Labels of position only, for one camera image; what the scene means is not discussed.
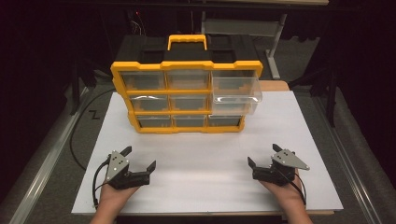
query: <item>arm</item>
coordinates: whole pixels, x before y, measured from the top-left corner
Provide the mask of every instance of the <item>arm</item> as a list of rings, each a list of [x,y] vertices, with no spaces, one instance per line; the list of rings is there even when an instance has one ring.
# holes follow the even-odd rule
[[[301,182],[298,178],[294,178],[293,182],[301,188]],[[264,181],[260,181],[260,183],[275,195],[277,202],[288,218],[289,224],[312,224],[299,192],[291,184],[280,187]]]
[[[111,224],[128,199],[139,189],[113,189],[108,184],[102,186],[100,202],[91,224]]]

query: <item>dark background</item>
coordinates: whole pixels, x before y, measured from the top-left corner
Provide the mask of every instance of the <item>dark background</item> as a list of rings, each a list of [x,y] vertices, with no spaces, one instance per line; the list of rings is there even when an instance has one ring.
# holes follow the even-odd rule
[[[396,186],[396,162],[391,156],[396,138],[395,16],[386,1],[341,0],[339,5],[361,6],[361,10],[332,16],[290,13],[282,38],[297,35],[304,41],[321,37],[306,73],[329,61],[335,65],[338,87],[370,148]],[[192,28],[189,11],[137,12],[139,17],[133,8],[65,7],[46,1],[1,3],[0,162],[6,168],[6,181],[2,183],[0,201],[63,111],[64,91],[73,72],[77,71],[86,85],[93,86],[94,69],[110,74],[122,37],[135,31],[130,20],[144,23],[146,35],[191,34],[199,30],[200,12],[192,13]],[[260,16],[249,15],[251,19]]]

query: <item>white table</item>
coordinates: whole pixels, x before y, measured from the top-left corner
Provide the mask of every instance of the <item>white table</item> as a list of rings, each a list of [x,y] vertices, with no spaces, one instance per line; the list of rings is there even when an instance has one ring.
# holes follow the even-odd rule
[[[112,150],[132,146],[133,152],[127,156],[131,171],[146,171],[153,161],[157,161],[157,169],[150,176],[150,185],[134,194],[122,215],[276,214],[280,208],[273,195],[252,179],[247,159],[268,166],[275,154],[273,143],[295,151],[311,167],[300,171],[308,211],[343,209],[292,91],[265,91],[255,114],[246,117],[241,133],[174,134],[136,133],[124,102],[113,93],[72,213],[95,212],[95,170]],[[105,171],[99,174],[97,185],[103,182]]]

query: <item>yellow handle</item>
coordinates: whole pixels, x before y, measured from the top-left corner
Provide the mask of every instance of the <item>yellow handle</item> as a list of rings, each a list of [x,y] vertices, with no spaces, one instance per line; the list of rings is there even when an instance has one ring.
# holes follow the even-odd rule
[[[206,36],[205,35],[169,35],[168,50],[171,49],[172,43],[177,42],[203,42],[206,50]]]

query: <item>yellow storage organizer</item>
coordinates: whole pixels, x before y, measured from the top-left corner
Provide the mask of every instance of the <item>yellow storage organizer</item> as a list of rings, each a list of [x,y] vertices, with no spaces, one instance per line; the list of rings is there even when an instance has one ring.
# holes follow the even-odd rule
[[[248,35],[127,35],[111,71],[138,133],[240,132],[262,100]]]

